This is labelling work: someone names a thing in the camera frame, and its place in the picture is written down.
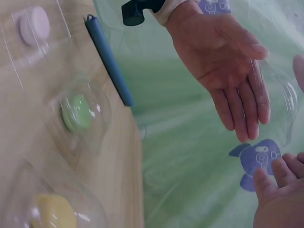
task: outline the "finger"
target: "finger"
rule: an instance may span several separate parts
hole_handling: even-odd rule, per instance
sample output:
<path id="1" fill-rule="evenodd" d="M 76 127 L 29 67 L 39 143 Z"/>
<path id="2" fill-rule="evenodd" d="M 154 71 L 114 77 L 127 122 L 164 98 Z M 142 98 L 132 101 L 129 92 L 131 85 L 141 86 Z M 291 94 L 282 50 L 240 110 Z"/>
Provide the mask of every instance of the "finger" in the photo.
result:
<path id="1" fill-rule="evenodd" d="M 304 164 L 300 162 L 296 156 L 291 153 L 286 153 L 282 158 L 291 172 L 293 172 L 298 179 L 304 178 Z"/>
<path id="2" fill-rule="evenodd" d="M 234 124 L 228 100 L 223 90 L 213 90 L 210 92 L 218 115 L 227 130 L 233 131 Z"/>
<path id="3" fill-rule="evenodd" d="M 253 180 L 259 202 L 262 201 L 264 197 L 269 196 L 272 192 L 277 190 L 276 185 L 262 168 L 257 169 L 253 176 Z"/>
<path id="4" fill-rule="evenodd" d="M 255 96 L 248 81 L 245 81 L 238 90 L 243 103 L 248 137 L 251 140 L 255 140 L 258 137 L 258 116 Z"/>
<path id="5" fill-rule="evenodd" d="M 285 187 L 297 180 L 296 175 L 291 172 L 283 158 L 274 160 L 271 165 L 279 188 Z"/>
<path id="6" fill-rule="evenodd" d="M 298 153 L 296 157 L 300 162 L 304 163 L 304 152 Z"/>
<path id="7" fill-rule="evenodd" d="M 271 114 L 269 95 L 265 80 L 255 60 L 252 60 L 252 71 L 248 75 L 248 80 L 256 99 L 258 118 L 262 124 L 267 124 Z"/>
<path id="8" fill-rule="evenodd" d="M 239 97 L 238 91 L 234 88 L 225 90 L 225 93 L 231 110 L 237 138 L 242 143 L 246 143 L 248 140 L 248 134 L 241 98 Z"/>
<path id="9" fill-rule="evenodd" d="M 269 54 L 267 48 L 261 45 L 258 39 L 246 30 L 231 14 L 219 17 L 219 29 L 217 30 L 220 36 L 235 44 L 247 57 L 253 59 L 267 58 Z"/>
<path id="10" fill-rule="evenodd" d="M 294 57 L 294 74 L 302 91 L 304 92 L 304 57 Z"/>

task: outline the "child hand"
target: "child hand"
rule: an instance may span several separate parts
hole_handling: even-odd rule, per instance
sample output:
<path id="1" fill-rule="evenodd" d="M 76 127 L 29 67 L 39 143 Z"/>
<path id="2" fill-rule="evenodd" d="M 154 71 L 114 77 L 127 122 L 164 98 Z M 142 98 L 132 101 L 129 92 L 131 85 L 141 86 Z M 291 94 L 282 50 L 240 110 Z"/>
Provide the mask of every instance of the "child hand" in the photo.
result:
<path id="1" fill-rule="evenodd" d="M 261 168 L 254 175 L 259 203 L 254 228 L 304 227 L 304 153 L 284 154 L 272 169 L 277 186 Z"/>

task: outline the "fingernail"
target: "fingernail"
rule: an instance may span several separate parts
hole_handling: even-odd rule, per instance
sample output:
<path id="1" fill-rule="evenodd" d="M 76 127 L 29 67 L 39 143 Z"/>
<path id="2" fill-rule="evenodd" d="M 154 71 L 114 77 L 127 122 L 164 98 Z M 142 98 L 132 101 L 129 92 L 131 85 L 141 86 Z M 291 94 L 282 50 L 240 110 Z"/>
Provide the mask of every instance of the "fingernail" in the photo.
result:
<path id="1" fill-rule="evenodd" d="M 251 45 L 252 49 L 258 53 L 269 53 L 268 49 L 261 44 L 253 44 Z"/>

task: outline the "yellow disc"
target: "yellow disc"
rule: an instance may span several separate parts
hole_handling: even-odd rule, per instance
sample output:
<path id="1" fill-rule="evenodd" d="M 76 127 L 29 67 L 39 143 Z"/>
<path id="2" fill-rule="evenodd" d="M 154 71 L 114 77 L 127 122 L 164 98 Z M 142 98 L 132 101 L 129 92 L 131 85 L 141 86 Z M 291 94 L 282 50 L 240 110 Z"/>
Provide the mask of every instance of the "yellow disc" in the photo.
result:
<path id="1" fill-rule="evenodd" d="M 59 195 L 36 196 L 34 205 L 39 216 L 33 215 L 33 228 L 77 228 L 77 219 L 69 202 Z"/>

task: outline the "purple robot cutout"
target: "purple robot cutout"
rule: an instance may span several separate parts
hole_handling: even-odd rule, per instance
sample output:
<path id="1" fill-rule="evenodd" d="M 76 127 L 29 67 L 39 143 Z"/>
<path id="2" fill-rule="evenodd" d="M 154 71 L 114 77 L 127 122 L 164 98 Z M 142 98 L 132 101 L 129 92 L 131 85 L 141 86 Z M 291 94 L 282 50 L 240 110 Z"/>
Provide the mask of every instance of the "purple robot cutout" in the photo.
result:
<path id="1" fill-rule="evenodd" d="M 251 146 L 250 144 L 242 144 L 234 148 L 229 153 L 232 157 L 239 157 L 244 168 L 240 185 L 246 191 L 254 192 L 253 175 L 258 168 L 263 168 L 268 175 L 273 176 L 271 163 L 273 160 L 281 157 L 281 152 L 275 141 L 265 139 L 260 143 Z"/>
<path id="2" fill-rule="evenodd" d="M 202 0 L 199 7 L 205 15 L 231 13 L 228 0 Z"/>

